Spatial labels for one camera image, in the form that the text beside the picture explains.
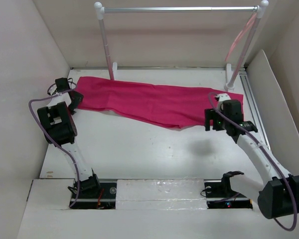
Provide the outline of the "pink trousers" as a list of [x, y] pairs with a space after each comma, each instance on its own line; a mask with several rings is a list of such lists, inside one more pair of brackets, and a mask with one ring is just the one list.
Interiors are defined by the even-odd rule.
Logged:
[[76, 90], [83, 95], [78, 107], [81, 110], [113, 111], [130, 119], [177, 129], [204, 125], [205, 109], [217, 105], [208, 95], [220, 93], [205, 87], [153, 85], [90, 76], [80, 77]]

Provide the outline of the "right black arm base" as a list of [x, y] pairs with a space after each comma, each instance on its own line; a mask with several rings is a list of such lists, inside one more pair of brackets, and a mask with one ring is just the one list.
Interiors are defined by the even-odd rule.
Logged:
[[252, 201], [230, 186], [231, 177], [243, 174], [241, 171], [229, 171], [219, 180], [204, 181], [200, 195], [207, 200], [207, 209], [253, 209]]

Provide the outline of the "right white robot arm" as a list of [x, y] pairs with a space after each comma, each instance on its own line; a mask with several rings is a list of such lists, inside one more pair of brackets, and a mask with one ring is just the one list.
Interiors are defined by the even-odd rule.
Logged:
[[224, 173], [220, 190], [226, 196], [240, 193], [256, 201], [267, 219], [299, 214], [299, 175], [292, 175], [258, 138], [257, 127], [244, 119], [239, 100], [227, 93], [208, 94], [211, 108], [205, 109], [205, 130], [225, 131], [250, 159], [262, 182], [241, 171]]

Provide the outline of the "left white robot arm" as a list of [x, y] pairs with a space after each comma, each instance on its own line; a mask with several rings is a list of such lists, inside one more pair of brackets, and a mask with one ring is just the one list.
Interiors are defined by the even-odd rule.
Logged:
[[50, 103], [37, 110], [38, 120], [47, 132], [47, 142], [62, 148], [62, 153], [77, 177], [74, 186], [69, 189], [73, 193], [97, 197], [101, 193], [99, 179], [93, 169], [87, 166], [75, 141], [77, 128], [72, 116], [83, 101], [83, 95], [71, 88], [67, 78], [56, 79], [54, 85], [54, 92], [49, 92], [53, 97]]

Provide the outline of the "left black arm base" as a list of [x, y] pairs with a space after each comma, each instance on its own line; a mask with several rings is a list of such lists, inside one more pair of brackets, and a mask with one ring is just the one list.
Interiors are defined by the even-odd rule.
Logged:
[[101, 189], [97, 192], [80, 192], [77, 201], [75, 202], [75, 190], [73, 187], [68, 187], [71, 192], [69, 202], [70, 209], [78, 210], [112, 210], [116, 208], [117, 181], [101, 181]]

